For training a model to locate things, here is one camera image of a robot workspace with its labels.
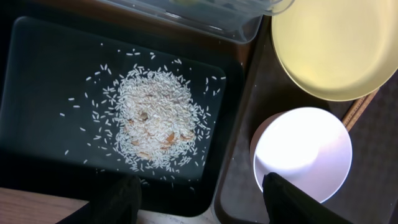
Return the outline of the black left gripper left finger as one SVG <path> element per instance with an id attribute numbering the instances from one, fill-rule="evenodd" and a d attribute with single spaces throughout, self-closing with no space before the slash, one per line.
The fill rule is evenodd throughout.
<path id="1" fill-rule="evenodd" d="M 57 224 L 135 224 L 141 202 L 140 178 L 126 176 Z"/>

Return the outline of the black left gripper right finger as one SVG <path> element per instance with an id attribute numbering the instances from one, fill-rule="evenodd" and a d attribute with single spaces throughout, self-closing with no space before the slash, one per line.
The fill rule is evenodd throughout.
<path id="1" fill-rule="evenodd" d="M 275 172 L 264 176 L 262 187 L 270 224 L 351 223 Z"/>

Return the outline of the white bowl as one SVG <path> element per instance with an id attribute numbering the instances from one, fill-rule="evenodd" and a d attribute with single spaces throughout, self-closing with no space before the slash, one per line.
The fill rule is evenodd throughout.
<path id="1" fill-rule="evenodd" d="M 339 191 L 353 158 L 344 124 L 315 107 L 270 116 L 254 132 L 249 151 L 259 190 L 264 176 L 275 172 L 320 203 Z"/>

